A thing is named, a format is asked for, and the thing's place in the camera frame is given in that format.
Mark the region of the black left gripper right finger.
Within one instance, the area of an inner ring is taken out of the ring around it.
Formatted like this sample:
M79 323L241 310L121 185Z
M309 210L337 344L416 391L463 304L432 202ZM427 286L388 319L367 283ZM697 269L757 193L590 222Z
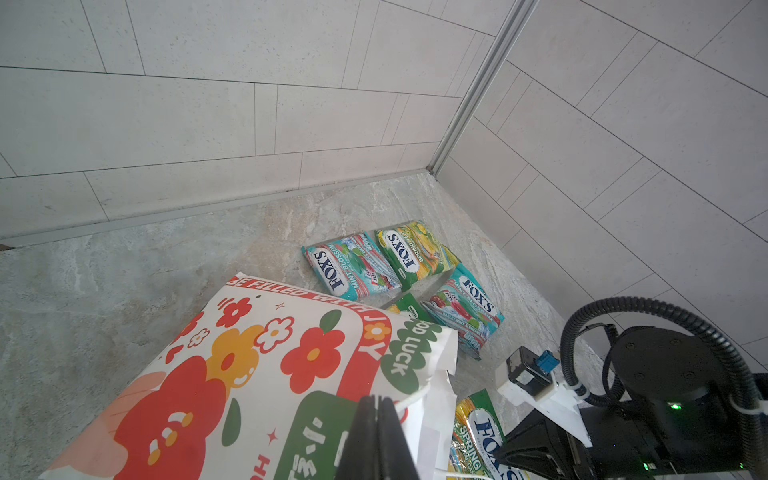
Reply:
M416 465L394 402L388 397L379 397L378 400L378 478L382 480L418 480Z

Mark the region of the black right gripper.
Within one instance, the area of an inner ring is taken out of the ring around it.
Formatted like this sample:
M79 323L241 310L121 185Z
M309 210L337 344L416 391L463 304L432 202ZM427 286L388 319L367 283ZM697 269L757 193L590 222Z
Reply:
M701 339L634 327L612 340L604 381L622 384L604 407L582 416L592 447L575 444L578 479L650 479L746 470L742 413L726 369ZM494 451L532 474L573 474L568 433L534 410Z

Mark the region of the teal green candy bag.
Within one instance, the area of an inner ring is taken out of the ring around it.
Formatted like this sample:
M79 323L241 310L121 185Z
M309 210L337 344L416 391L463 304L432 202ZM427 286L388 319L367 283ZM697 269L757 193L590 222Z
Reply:
M459 347L475 360L481 359L482 348L505 320L463 264L422 305L438 324L458 332Z

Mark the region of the white paper bag red print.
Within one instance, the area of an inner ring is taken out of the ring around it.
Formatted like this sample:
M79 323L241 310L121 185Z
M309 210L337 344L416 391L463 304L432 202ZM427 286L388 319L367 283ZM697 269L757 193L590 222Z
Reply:
M423 479L449 464L455 331L238 274L47 479L330 479L357 403L388 397Z

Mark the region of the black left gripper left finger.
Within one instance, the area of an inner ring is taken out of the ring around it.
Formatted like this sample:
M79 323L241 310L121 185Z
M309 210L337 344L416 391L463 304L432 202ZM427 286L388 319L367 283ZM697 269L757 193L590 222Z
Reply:
M336 469L336 480L376 480L379 478L378 414L376 397L358 402Z

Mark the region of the green spring tea candy bag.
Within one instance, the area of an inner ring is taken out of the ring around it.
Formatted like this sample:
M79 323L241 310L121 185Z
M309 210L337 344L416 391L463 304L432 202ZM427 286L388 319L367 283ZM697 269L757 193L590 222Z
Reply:
M386 310L407 316L412 320L434 323L429 312L411 293L402 296L398 301L386 307Z

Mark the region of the spring tea candy bag yellow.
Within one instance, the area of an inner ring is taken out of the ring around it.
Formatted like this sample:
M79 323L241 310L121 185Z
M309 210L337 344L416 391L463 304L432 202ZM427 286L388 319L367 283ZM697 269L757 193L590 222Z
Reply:
M460 259L420 220L376 230L374 240L403 292L428 277L455 269Z

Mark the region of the mint blossom candy bag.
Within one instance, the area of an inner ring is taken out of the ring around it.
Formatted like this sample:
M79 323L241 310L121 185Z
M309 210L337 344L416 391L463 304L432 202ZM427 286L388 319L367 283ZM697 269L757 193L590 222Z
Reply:
M398 290L402 284L368 233L356 233L302 248L327 291L358 301Z

